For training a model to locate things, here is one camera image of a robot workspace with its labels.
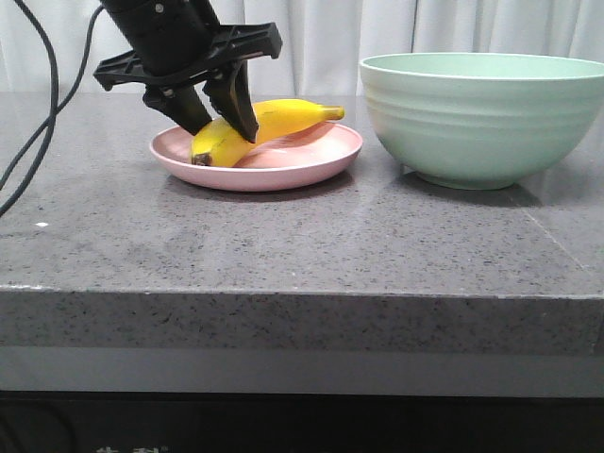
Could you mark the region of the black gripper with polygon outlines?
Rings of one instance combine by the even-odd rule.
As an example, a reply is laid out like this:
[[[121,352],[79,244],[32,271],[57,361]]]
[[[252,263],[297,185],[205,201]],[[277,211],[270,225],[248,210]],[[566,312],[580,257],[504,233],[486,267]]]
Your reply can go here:
[[[223,25],[208,1],[103,1],[101,6],[131,46],[98,64],[93,76],[104,90],[144,84],[144,104],[195,135],[212,118],[189,86],[206,82],[203,92],[214,110],[247,142],[256,141],[259,124],[247,61],[279,56],[276,24]]]

